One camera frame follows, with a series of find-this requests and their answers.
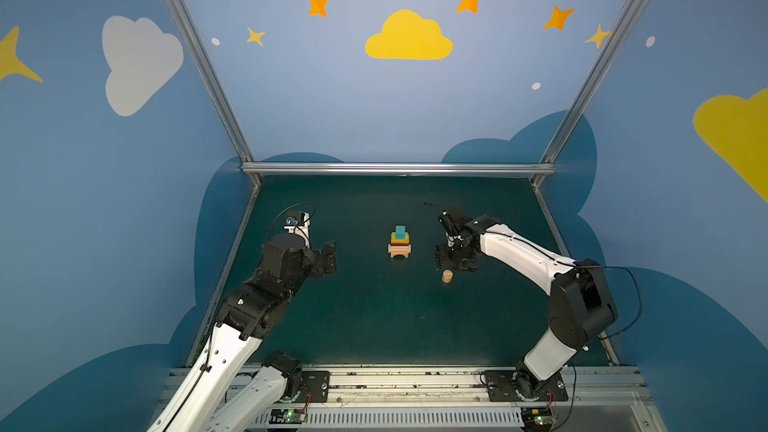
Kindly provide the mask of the pink wood block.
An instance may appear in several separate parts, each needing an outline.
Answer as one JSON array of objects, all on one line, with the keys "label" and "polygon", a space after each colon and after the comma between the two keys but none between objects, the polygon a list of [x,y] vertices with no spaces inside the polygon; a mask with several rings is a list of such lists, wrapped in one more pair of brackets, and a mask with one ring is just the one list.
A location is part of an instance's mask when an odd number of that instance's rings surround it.
[{"label": "pink wood block", "polygon": [[394,256],[394,255],[407,256],[411,253],[411,250],[412,248],[410,245],[392,245],[392,244],[388,245],[388,253],[391,256]]}]

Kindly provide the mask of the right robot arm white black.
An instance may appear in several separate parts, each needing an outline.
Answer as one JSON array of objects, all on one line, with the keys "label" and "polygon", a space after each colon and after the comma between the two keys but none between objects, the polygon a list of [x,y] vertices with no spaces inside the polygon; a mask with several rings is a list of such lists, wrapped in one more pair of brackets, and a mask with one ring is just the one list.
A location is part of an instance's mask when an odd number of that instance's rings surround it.
[{"label": "right robot arm white black", "polygon": [[553,387],[566,363],[616,322],[619,313],[604,268],[538,245],[489,215],[471,218],[443,210],[446,242],[435,248],[439,268],[471,271],[484,254],[511,267],[549,297],[547,329],[518,362],[513,383],[522,400],[533,401]]}]

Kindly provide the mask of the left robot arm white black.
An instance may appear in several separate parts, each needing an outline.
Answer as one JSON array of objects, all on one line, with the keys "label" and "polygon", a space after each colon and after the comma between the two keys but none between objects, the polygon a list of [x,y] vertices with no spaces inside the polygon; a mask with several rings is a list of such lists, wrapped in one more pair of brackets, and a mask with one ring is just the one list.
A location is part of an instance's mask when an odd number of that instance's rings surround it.
[{"label": "left robot arm white black", "polygon": [[305,280],[337,270],[336,243],[310,246],[304,232],[283,232],[262,246],[254,274],[226,298],[209,338],[151,431],[244,431],[300,389],[301,363],[275,353],[231,400],[225,397],[245,362],[286,315]]}]

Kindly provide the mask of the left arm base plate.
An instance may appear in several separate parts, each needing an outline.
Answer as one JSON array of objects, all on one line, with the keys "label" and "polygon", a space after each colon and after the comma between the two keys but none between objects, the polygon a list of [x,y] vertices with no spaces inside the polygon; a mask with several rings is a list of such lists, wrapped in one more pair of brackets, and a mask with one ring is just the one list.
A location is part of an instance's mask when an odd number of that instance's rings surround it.
[{"label": "left arm base plate", "polygon": [[326,403],[330,389],[328,370],[303,371],[300,378],[288,381],[285,399],[290,403]]}]

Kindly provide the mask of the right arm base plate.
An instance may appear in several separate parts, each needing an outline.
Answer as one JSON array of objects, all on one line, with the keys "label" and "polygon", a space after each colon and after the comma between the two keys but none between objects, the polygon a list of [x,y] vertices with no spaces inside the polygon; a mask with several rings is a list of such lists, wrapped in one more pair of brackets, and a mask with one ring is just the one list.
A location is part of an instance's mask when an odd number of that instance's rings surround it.
[{"label": "right arm base plate", "polygon": [[491,402],[548,402],[569,399],[560,373],[547,380],[514,369],[485,370],[480,382]]}]

